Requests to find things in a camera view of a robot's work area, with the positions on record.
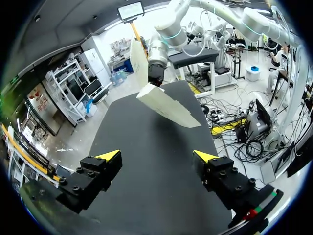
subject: television screen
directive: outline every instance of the television screen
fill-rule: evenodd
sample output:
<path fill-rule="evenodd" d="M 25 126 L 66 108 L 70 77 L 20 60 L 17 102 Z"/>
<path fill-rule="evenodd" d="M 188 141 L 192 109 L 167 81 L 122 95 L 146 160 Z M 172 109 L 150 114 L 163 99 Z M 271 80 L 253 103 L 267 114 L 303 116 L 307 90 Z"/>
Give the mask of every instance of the television screen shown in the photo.
<path fill-rule="evenodd" d="M 141 2 L 129 4 L 118 9 L 121 20 L 126 20 L 144 13 Z"/>

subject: black tablecloth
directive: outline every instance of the black tablecloth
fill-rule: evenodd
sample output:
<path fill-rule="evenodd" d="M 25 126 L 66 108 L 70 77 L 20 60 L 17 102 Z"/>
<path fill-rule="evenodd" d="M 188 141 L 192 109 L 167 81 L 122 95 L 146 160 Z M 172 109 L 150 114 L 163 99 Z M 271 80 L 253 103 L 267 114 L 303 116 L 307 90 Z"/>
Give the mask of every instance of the black tablecloth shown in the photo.
<path fill-rule="evenodd" d="M 114 102 L 90 154 L 120 149 L 123 167 L 81 215 L 138 234 L 218 234 L 227 229 L 231 212 L 206 191 L 191 166 L 195 149 L 217 154 L 205 116 L 185 81 L 163 88 L 202 126 L 181 127 L 150 110 L 137 94 Z"/>
<path fill-rule="evenodd" d="M 185 46 L 185 51 L 190 55 L 197 55 L 201 51 L 201 47 L 198 47 L 196 45 L 187 45 Z M 169 60 L 173 64 L 174 68 L 178 69 L 180 67 L 184 67 L 184 66 L 192 65 L 196 63 L 215 62 L 216 57 L 218 55 L 219 53 L 216 50 L 208 49 L 208 50 L 204 50 L 197 57 L 191 57 L 183 52 L 183 53 L 169 56 Z"/>

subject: robotic arm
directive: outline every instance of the robotic arm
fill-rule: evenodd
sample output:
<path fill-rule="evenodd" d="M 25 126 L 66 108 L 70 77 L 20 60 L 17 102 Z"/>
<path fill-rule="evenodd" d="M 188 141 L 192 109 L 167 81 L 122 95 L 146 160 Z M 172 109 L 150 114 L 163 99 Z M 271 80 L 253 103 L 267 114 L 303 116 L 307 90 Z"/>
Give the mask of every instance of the robotic arm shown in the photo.
<path fill-rule="evenodd" d="M 287 32 L 281 25 L 262 16 L 251 8 L 245 8 L 242 17 L 238 16 L 232 9 L 215 0 L 172 0 L 163 15 L 159 16 L 155 29 L 157 33 L 152 37 L 149 45 L 149 82 L 160 86 L 163 82 L 164 70 L 168 60 L 168 46 L 182 49 L 188 42 L 187 34 L 182 30 L 180 22 L 186 15 L 190 6 L 200 7 L 208 10 L 223 20 L 220 25 L 223 38 L 219 42 L 212 43 L 212 36 L 218 31 L 218 26 L 212 31 L 204 32 L 199 27 L 194 27 L 194 33 L 202 33 L 205 39 L 210 42 L 213 49 L 221 49 L 223 42 L 229 37 L 223 30 L 223 25 L 230 23 L 238 29 L 248 40 L 257 41 L 262 34 L 271 37 L 282 45 L 298 46 L 300 40 L 295 35 Z"/>

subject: cardboard sheet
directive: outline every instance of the cardboard sheet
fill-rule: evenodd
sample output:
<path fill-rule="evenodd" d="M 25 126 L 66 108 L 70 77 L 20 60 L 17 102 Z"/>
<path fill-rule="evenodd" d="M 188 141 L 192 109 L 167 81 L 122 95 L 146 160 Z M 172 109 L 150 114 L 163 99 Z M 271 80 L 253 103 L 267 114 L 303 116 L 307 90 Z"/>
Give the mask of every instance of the cardboard sheet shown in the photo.
<path fill-rule="evenodd" d="M 161 88 L 148 83 L 137 99 L 163 117 L 188 128 L 201 126 L 190 112 L 178 101 L 169 97 Z"/>
<path fill-rule="evenodd" d="M 141 47 L 141 42 L 132 40 L 131 43 L 131 65 L 141 88 L 148 83 L 148 60 Z"/>

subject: metal shelving unit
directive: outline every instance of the metal shelving unit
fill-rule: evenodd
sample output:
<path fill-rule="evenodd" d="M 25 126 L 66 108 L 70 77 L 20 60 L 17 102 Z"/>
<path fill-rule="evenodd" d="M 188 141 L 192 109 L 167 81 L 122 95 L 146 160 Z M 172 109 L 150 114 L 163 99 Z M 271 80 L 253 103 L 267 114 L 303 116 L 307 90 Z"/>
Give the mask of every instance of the metal shelving unit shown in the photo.
<path fill-rule="evenodd" d="M 60 75 L 64 74 L 65 72 L 69 72 L 65 78 L 60 80 Z M 53 92 L 53 96 L 62 103 L 63 108 L 66 110 L 68 115 L 75 121 L 76 124 L 86 121 L 85 115 L 83 115 L 78 106 L 82 102 L 82 100 L 87 96 L 85 93 L 83 96 L 78 100 L 77 103 L 73 104 L 68 95 L 65 93 L 66 90 L 70 90 L 67 85 L 66 81 L 70 78 L 74 79 L 78 86 L 82 84 L 82 82 L 76 78 L 77 73 L 81 73 L 85 79 L 85 81 L 90 84 L 88 77 L 86 76 L 85 72 L 82 70 L 80 65 L 78 64 L 77 60 L 74 59 L 73 62 L 69 63 L 62 69 L 56 72 L 49 72 L 46 75 L 47 85 L 49 86 L 50 90 Z"/>

